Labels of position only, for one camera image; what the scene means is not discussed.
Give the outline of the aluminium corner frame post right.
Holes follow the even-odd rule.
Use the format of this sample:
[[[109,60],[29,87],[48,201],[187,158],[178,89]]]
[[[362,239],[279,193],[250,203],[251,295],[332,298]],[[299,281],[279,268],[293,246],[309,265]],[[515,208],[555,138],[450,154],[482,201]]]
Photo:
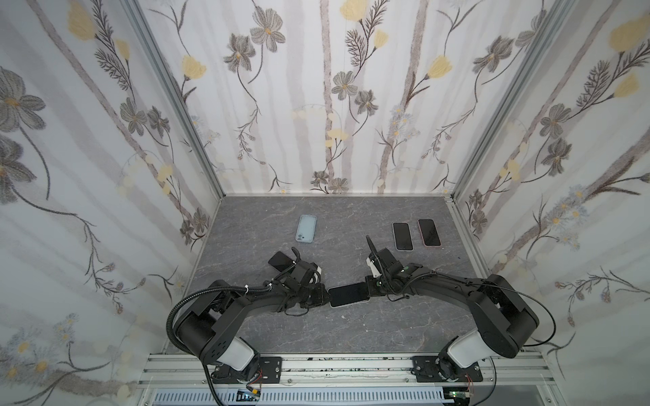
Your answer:
[[[544,55],[552,46],[557,32],[562,28],[567,14],[573,5],[573,1],[555,1],[553,6],[548,10],[547,17],[541,23],[538,34],[536,34],[529,50],[524,55],[516,74],[506,88],[506,92],[494,108],[493,116],[487,122],[487,126],[478,139],[477,145],[475,145],[472,155],[470,155],[467,161],[467,165],[465,165],[460,177],[457,179],[454,193],[450,195],[450,199],[453,202],[456,202],[469,188],[472,177],[487,156],[502,124],[510,116],[518,99],[524,93],[536,70],[542,64]]]

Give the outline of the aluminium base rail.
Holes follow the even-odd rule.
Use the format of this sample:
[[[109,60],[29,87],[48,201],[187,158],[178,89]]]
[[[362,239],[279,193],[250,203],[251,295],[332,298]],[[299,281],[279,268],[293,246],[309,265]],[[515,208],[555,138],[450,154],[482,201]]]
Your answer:
[[[277,354],[267,355],[256,372],[264,387],[417,387],[432,370],[434,353],[423,353],[421,366],[411,353]],[[479,360],[469,372],[472,387],[492,383],[501,386],[544,387],[556,384],[546,360],[539,353],[524,352],[514,359],[493,356]],[[150,355],[137,380],[138,388],[205,388],[208,379],[201,363],[190,355]]]

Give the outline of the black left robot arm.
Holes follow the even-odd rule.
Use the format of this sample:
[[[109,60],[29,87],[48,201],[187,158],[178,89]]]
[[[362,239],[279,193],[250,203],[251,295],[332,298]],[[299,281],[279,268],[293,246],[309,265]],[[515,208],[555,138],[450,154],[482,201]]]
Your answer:
[[[321,268],[296,260],[261,287],[234,286],[218,280],[181,299],[169,313],[169,342],[203,365],[226,365],[243,376],[259,368],[259,353],[238,331],[249,316],[286,313],[298,307],[303,316],[328,304]]]

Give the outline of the aluminium corner frame post left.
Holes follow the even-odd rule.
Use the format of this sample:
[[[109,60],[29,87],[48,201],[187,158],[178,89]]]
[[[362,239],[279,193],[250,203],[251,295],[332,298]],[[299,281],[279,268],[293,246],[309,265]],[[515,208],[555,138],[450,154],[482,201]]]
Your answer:
[[[138,1],[122,0],[120,3],[140,42],[140,45],[142,45],[145,50],[158,83],[162,87],[168,101],[171,103],[177,119],[180,121],[181,128],[183,129],[186,138],[190,143],[191,149],[207,178],[213,195],[218,202],[220,202],[225,197],[225,192],[223,191],[218,177],[213,170],[208,154],[202,146],[201,138],[196,132],[195,126],[191,122],[191,115],[188,112],[181,90],[179,86],[176,85],[169,64],[166,62],[166,58],[157,45],[156,38],[147,23],[142,7],[139,5]]]

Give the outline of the aluminium corner frame post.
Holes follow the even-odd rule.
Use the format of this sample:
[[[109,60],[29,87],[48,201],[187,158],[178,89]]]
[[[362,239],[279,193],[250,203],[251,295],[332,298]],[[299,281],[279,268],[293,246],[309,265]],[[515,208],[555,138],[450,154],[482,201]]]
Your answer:
[[[529,50],[524,55],[516,74],[506,88],[506,92],[494,108],[493,116],[487,122],[487,126],[478,139],[477,145],[475,145],[472,155],[470,155],[467,161],[467,165],[465,165],[460,177],[457,179],[454,193],[450,195],[450,199],[453,202],[456,202],[469,188],[472,177],[487,156],[502,124],[510,116],[518,99],[524,93],[536,70],[542,64],[544,55],[552,46],[557,32],[562,28],[567,14],[573,5],[573,1],[555,1],[553,6],[548,10],[547,17],[541,23],[538,34],[536,34]]]
[[[196,132],[195,126],[191,122],[191,115],[188,112],[181,90],[179,86],[176,85],[169,64],[166,62],[166,58],[157,45],[156,38],[147,23],[142,7],[139,5],[138,1],[122,0],[120,3],[140,42],[140,45],[142,45],[145,50],[158,83],[162,87],[168,101],[171,103],[177,119],[180,121],[181,128],[183,129],[186,138],[190,143],[191,149],[207,178],[213,195],[218,202],[220,202],[225,197],[225,192],[223,191],[218,177],[213,170],[208,154],[202,146],[201,138]]]

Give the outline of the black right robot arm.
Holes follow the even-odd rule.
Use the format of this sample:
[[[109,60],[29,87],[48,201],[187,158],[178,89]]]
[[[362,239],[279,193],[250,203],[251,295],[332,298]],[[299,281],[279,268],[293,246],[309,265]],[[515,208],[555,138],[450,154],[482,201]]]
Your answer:
[[[455,277],[416,263],[399,262],[387,250],[371,248],[367,265],[370,296],[424,296],[469,311],[475,328],[447,343],[424,374],[436,382],[471,377],[479,360],[513,359],[539,327],[533,309],[501,276]]]

